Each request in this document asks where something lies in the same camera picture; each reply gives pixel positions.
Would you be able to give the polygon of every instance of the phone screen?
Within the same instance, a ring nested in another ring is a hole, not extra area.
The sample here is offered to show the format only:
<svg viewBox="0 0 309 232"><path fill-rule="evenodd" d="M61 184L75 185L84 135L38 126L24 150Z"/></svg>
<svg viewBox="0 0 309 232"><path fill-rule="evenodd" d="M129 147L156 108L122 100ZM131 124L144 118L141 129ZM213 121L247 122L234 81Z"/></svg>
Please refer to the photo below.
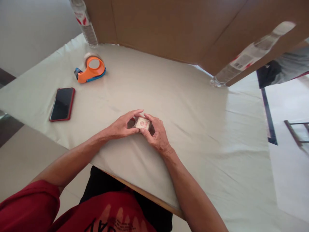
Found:
<svg viewBox="0 0 309 232"><path fill-rule="evenodd" d="M63 120L69 117L73 100L73 88L58 89L50 120Z"/></svg>

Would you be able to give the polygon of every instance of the cardboard box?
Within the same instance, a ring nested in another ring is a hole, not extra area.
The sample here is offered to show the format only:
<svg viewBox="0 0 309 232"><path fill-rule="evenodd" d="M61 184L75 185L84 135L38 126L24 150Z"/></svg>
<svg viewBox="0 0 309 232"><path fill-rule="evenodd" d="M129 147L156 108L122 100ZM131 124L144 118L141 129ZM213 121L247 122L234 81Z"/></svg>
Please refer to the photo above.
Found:
<svg viewBox="0 0 309 232"><path fill-rule="evenodd" d="M119 44L216 75L283 21L297 26L239 81L309 37L308 0L85 0L98 42Z"/></svg>

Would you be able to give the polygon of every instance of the wrist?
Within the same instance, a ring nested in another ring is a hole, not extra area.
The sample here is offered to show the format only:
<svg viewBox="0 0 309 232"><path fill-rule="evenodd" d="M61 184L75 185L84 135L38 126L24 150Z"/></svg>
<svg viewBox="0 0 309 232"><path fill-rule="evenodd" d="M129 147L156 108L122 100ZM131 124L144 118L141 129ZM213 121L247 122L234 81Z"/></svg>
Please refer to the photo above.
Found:
<svg viewBox="0 0 309 232"><path fill-rule="evenodd" d="M110 140L110 135L108 134L107 129L100 131L97 134L97 139L102 143L107 143Z"/></svg>
<svg viewBox="0 0 309 232"><path fill-rule="evenodd" d="M174 148L172 148L172 146L170 145L168 148L166 148L162 152L160 152L160 154L163 157L169 157L169 156L176 154L176 152L175 152Z"/></svg>

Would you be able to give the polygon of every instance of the smartphone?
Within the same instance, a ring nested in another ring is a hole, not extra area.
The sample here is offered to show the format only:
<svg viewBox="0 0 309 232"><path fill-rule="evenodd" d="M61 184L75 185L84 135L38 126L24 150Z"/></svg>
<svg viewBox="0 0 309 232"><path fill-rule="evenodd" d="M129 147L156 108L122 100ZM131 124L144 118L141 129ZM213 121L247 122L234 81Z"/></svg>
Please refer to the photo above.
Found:
<svg viewBox="0 0 309 232"><path fill-rule="evenodd" d="M70 120L75 89L58 89L49 121Z"/></svg>

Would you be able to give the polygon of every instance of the white tablecloth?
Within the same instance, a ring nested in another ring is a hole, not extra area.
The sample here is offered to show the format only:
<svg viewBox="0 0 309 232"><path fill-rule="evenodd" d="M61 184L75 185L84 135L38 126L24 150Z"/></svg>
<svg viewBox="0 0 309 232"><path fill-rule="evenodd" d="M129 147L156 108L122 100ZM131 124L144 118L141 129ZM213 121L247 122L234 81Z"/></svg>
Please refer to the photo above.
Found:
<svg viewBox="0 0 309 232"><path fill-rule="evenodd" d="M0 109L71 149L120 115L144 109L163 120L171 145L230 231L277 231L277 204L256 74L212 88L195 67L117 45L97 49L106 75L79 84L89 51L79 35L0 90ZM71 120L49 122L58 88L74 87ZM110 141L93 165L178 208L161 157L141 134Z"/></svg>

